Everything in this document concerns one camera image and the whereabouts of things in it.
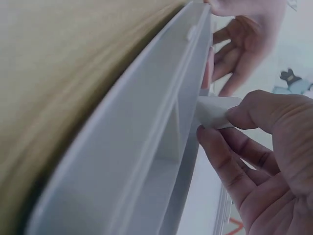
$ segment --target wooden surface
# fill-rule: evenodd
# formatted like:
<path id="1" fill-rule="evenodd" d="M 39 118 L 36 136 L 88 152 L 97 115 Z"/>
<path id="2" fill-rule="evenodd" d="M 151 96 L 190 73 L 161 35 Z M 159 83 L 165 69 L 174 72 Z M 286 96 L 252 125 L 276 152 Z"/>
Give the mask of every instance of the wooden surface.
<path id="1" fill-rule="evenodd" d="M 182 0 L 0 3 L 0 234 L 14 234 L 75 132 Z"/>

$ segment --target hand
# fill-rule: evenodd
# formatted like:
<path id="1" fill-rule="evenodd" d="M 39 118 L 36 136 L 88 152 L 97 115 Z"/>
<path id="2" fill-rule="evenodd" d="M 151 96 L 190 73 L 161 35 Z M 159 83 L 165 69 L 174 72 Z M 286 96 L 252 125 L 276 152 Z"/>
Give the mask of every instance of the hand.
<path id="1" fill-rule="evenodd" d="M 313 100 L 255 91 L 227 116 L 235 127 L 260 127 L 273 139 L 270 151 L 235 128 L 197 131 L 246 234 L 313 234 Z"/>
<path id="2" fill-rule="evenodd" d="M 232 73 L 220 92 L 230 96 L 271 52 L 283 20 L 286 0 L 204 0 L 218 16 L 236 16 L 213 34 L 213 44 L 231 40 L 215 55 L 212 82 Z"/>

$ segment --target knuckle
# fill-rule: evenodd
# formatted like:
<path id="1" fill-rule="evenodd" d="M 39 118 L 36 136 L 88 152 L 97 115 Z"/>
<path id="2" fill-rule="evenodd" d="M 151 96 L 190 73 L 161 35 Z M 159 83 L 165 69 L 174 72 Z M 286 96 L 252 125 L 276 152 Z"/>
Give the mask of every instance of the knuckle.
<path id="1" fill-rule="evenodd" d="M 222 171 L 227 165 L 231 164 L 232 158 L 230 155 L 226 156 L 223 161 L 221 161 L 217 166 L 216 170 L 217 171 Z"/>
<path id="2" fill-rule="evenodd" d="M 258 167 L 260 167 L 260 169 L 264 168 L 264 164 L 266 163 L 266 161 L 268 160 L 268 158 L 270 157 L 271 153 L 270 152 L 264 152 L 259 161 L 258 161 Z"/>
<path id="3" fill-rule="evenodd" d="M 226 185 L 226 188 L 232 188 L 234 187 L 238 182 L 240 182 L 245 177 L 244 172 L 239 172 L 232 180 L 228 182 Z"/>

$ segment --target fingernail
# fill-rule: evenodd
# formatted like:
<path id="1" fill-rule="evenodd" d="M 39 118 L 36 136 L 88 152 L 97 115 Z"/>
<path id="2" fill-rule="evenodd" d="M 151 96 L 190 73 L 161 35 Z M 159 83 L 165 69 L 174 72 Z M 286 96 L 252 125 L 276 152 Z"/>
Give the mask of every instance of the fingernail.
<path id="1" fill-rule="evenodd" d="M 235 107 L 228 109 L 226 112 L 226 117 L 233 116 L 235 114 L 237 108 L 238 108 L 238 106 L 235 106 Z"/>
<path id="2" fill-rule="evenodd" d="M 205 0 L 204 2 L 210 4 L 214 8 L 220 7 L 220 1 L 219 0 Z"/>

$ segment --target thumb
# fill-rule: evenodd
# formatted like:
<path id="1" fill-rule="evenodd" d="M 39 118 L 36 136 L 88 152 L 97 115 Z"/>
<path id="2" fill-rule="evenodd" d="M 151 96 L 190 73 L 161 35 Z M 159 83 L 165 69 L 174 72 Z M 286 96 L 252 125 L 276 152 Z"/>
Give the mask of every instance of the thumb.
<path id="1" fill-rule="evenodd" d="M 212 13 L 217 16 L 250 16 L 256 15 L 259 5 L 255 0 L 204 0 L 212 7 Z"/>
<path id="2" fill-rule="evenodd" d="M 303 95 L 272 94 L 253 91 L 243 99 L 239 106 L 227 111 L 231 124 L 240 129 L 261 128 L 273 134 L 275 130 L 311 130 L 308 120 L 313 117 L 313 100 Z"/>

